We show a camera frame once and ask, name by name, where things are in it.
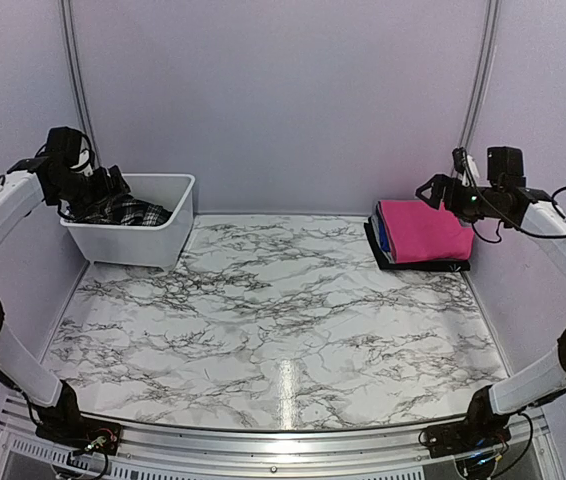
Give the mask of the black white plaid skirt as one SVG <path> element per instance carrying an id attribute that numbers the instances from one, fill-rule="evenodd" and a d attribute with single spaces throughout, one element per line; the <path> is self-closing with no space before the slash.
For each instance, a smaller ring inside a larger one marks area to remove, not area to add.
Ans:
<path id="1" fill-rule="evenodd" d="M 170 219 L 172 212 L 130 194 L 121 194 L 107 197 L 81 211 L 68 208 L 66 213 L 59 215 L 71 223 L 158 227 Z"/>

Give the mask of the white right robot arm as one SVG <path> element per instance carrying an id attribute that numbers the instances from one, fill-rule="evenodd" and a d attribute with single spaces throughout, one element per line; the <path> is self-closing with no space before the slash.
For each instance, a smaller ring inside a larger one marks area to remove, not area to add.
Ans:
<path id="1" fill-rule="evenodd" d="M 523 234 L 535 242 L 537 257 L 547 259 L 547 270 L 553 275 L 540 281 L 540 286 L 551 292 L 566 287 L 566 213 L 546 191 L 527 186 L 523 176 L 499 173 L 488 185 L 479 186 L 439 174 L 418 187 L 416 196 L 467 222 L 496 219 Z M 472 397 L 458 428 L 465 446 L 482 446 L 511 415 L 566 393 L 566 321 L 557 334 L 553 346 L 539 359 Z"/>

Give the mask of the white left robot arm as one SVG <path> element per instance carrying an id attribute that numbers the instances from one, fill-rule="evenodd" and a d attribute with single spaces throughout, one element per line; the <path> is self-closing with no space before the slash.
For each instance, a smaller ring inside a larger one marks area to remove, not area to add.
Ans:
<path id="1" fill-rule="evenodd" d="M 88 438 L 73 388 L 46 369 L 40 346 L 62 300 L 85 263 L 76 244 L 49 215 L 39 215 L 47 192 L 20 166 L 0 177 L 0 382 L 23 395 L 69 445 Z"/>

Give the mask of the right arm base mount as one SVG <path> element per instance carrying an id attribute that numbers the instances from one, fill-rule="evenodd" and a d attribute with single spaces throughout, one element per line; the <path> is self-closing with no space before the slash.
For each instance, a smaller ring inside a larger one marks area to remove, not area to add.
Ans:
<path id="1" fill-rule="evenodd" d="M 504 446 L 510 440 L 511 433 L 507 427 L 479 431 L 468 426 L 465 421 L 427 426 L 418 437 L 419 443 L 429 451 L 432 458 Z"/>

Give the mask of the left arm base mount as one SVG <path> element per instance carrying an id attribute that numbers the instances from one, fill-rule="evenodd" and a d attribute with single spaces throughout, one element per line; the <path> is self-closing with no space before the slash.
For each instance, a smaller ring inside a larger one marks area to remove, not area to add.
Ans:
<path id="1" fill-rule="evenodd" d="M 122 436 L 122 425 L 116 422 L 85 417 L 78 432 L 66 428 L 37 423 L 36 435 L 80 453 L 103 453 L 113 456 L 117 453 Z"/>

